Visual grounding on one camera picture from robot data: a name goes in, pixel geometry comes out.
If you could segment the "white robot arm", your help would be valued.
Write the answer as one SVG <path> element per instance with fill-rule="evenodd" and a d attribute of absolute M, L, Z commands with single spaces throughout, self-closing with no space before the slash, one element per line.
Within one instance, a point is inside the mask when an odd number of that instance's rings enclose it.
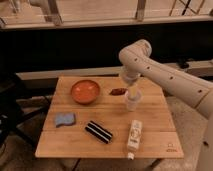
<path fill-rule="evenodd" d="M 152 47 L 145 39 L 124 47 L 119 52 L 121 78 L 131 85 L 145 76 L 208 120 L 196 171 L 213 171 L 213 82 L 156 62 L 150 58 L 151 53 Z"/>

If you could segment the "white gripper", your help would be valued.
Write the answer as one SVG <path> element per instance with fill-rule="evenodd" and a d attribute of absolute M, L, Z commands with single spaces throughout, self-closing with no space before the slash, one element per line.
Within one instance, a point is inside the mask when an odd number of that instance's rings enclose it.
<path fill-rule="evenodd" d="M 129 97 L 134 99 L 137 96 L 138 91 L 138 86 L 134 83 L 140 78 L 140 74 L 123 67 L 120 73 L 120 77 L 127 85 L 131 85 L 128 88 Z"/>

